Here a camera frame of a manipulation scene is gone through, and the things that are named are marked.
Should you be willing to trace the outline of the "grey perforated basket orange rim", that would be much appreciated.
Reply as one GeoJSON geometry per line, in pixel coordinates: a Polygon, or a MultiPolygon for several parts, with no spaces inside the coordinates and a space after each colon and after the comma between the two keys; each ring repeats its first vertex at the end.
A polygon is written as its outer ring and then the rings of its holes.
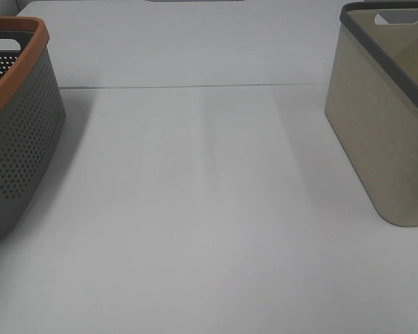
{"type": "Polygon", "coordinates": [[[0,16],[0,241],[24,215],[49,167],[65,122],[49,33],[38,17],[0,16]]]}

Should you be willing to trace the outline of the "beige basket grey rim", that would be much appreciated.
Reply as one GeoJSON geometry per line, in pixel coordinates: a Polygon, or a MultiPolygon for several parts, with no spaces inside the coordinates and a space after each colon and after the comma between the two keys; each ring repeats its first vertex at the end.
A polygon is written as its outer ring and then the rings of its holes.
{"type": "Polygon", "coordinates": [[[418,1],[344,5],[325,115],[377,213],[418,226],[418,1]]]}

